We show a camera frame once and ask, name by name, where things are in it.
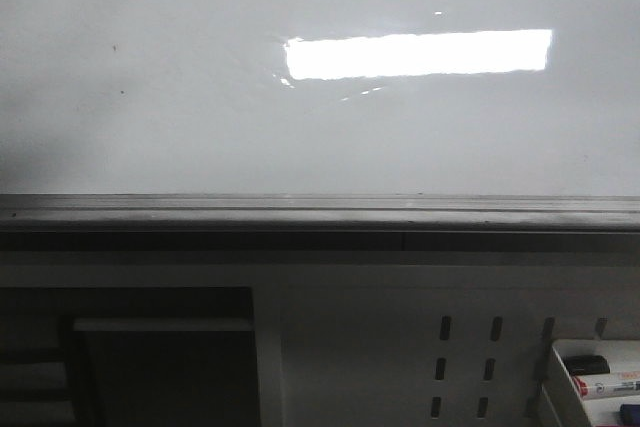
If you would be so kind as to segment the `blue cap marker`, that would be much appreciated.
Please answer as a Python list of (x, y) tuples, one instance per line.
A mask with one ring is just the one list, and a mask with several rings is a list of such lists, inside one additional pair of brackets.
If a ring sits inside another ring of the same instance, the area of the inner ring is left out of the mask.
[(620, 419), (624, 426), (640, 425), (640, 404), (624, 403), (619, 409)]

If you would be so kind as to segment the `white marker storage bin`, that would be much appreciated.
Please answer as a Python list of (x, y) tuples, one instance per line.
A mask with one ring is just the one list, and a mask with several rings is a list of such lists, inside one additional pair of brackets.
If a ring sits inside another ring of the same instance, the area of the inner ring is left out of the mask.
[(545, 426), (624, 426), (619, 409), (624, 403), (639, 403), (639, 394), (583, 400), (573, 385), (563, 358), (579, 355), (601, 355), (610, 373), (639, 372), (637, 340), (557, 340), (552, 344), (543, 382), (542, 404), (547, 408)]

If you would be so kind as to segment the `white glossy whiteboard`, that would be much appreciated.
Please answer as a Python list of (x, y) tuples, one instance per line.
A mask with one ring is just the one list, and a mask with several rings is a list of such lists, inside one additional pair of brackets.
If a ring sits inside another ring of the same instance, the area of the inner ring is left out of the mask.
[(639, 0), (1, 0), (1, 189), (635, 196)]

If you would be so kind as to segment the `red cap white marker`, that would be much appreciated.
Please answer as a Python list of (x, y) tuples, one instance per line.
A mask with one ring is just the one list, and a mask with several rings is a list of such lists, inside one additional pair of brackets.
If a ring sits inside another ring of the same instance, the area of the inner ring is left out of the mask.
[(638, 371), (572, 376), (571, 380), (583, 400), (628, 397), (639, 394)]

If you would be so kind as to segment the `dark grey whiteboard tray rail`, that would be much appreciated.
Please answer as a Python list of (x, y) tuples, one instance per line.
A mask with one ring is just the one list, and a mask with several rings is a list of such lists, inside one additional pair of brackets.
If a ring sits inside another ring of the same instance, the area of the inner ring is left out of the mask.
[(19, 195), (9, 232), (636, 233), (636, 197)]

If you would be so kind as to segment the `white slotted pegboard panel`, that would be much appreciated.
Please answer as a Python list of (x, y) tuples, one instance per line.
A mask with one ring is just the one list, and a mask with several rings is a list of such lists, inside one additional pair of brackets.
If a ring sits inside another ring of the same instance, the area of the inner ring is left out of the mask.
[(257, 426), (535, 426), (552, 344), (639, 336), (639, 254), (9, 252), (5, 288), (253, 296)]

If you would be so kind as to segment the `dark cabinet with white shelf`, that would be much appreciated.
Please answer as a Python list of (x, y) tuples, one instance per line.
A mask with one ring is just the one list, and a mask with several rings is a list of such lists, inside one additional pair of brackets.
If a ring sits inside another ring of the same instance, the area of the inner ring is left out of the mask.
[(5, 426), (257, 426), (252, 292), (5, 288)]

